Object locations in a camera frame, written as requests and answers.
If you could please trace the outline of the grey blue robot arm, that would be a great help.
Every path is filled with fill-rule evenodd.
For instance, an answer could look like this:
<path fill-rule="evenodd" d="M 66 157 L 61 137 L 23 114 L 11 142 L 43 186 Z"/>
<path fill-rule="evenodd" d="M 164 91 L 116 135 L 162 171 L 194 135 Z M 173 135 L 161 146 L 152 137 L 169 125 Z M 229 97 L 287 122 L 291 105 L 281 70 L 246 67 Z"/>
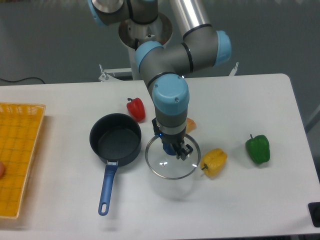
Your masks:
<path fill-rule="evenodd" d="M 156 0 L 88 2 L 97 23 L 119 24 L 121 41 L 133 50 L 132 73 L 144 81 L 154 104 L 154 133 L 184 160 L 193 149 L 184 141 L 190 95 L 183 76 L 227 62 L 232 45 L 224 31 L 213 28 L 202 1 L 172 0 L 170 5 L 182 35 L 173 46 L 167 46 L 171 22 Z"/>

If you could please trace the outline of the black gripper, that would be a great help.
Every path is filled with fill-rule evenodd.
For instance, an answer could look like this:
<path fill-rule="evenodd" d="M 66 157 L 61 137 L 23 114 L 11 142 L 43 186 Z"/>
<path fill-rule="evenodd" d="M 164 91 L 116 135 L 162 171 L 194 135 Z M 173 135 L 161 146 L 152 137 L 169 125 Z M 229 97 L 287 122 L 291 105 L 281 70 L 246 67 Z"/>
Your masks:
<path fill-rule="evenodd" d="M 185 145 L 186 125 L 185 120 L 179 126 L 166 127 L 161 125 L 156 118 L 152 120 L 154 135 L 159 137 L 162 142 L 163 150 L 170 156 L 176 156 L 177 159 L 186 160 L 194 151 L 189 145 Z"/>

